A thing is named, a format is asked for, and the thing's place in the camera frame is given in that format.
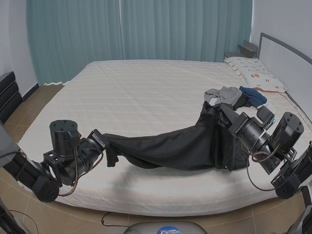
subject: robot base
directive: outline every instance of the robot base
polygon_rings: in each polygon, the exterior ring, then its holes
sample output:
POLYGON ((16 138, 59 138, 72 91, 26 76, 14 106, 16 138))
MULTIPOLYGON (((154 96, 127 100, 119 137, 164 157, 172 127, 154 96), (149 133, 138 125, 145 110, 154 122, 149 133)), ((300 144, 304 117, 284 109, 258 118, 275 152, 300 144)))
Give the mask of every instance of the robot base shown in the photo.
POLYGON ((130 226, 124 234, 207 234, 198 224, 192 222, 150 222, 130 226))

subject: curtain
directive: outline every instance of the curtain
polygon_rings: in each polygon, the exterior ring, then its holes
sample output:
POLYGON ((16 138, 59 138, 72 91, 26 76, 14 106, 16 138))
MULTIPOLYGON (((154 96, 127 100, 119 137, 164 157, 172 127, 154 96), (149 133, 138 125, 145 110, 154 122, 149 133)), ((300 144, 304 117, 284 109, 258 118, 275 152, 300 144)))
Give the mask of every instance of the curtain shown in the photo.
POLYGON ((223 61, 248 40, 252 0, 120 0, 124 59, 223 61))
POLYGON ((27 0, 38 84, 66 82, 88 63, 122 59, 119 0, 27 0))

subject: wall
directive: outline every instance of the wall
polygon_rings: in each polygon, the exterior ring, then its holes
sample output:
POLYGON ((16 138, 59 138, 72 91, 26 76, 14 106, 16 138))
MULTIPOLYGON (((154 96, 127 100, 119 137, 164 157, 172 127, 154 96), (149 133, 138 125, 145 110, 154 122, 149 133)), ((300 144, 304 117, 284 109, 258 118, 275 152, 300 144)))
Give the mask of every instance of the wall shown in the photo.
POLYGON ((0 0, 0 75, 14 71, 21 96, 37 79, 29 52, 26 0, 0 0))
POLYGON ((311 8, 312 0, 253 0, 250 41, 263 32, 312 58, 311 8))

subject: blue clothing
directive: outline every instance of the blue clothing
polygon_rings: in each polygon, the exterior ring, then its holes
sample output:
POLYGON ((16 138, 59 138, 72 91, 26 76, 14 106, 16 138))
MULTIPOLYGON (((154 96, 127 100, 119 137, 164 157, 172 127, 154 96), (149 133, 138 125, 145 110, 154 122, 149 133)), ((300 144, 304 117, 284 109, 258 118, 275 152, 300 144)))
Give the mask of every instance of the blue clothing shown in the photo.
POLYGON ((249 101, 254 107, 259 107, 263 104, 266 104, 267 102, 266 97, 264 97, 254 88, 245 88, 245 87, 240 86, 239 90, 241 90, 243 93, 248 95, 249 101))

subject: black furniture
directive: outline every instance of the black furniture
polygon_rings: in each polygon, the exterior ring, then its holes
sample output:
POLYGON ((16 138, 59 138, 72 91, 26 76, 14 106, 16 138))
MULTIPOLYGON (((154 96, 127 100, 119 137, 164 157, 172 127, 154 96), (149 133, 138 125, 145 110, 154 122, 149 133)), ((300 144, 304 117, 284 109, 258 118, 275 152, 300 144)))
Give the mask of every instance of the black furniture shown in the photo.
POLYGON ((14 72, 0 76, 0 121, 4 124, 22 103, 14 72))
POLYGON ((246 40, 243 41, 243 45, 238 44, 240 49, 240 53, 235 52, 225 52, 224 58, 229 57, 245 57, 245 58, 253 58, 257 54, 258 47, 246 40))

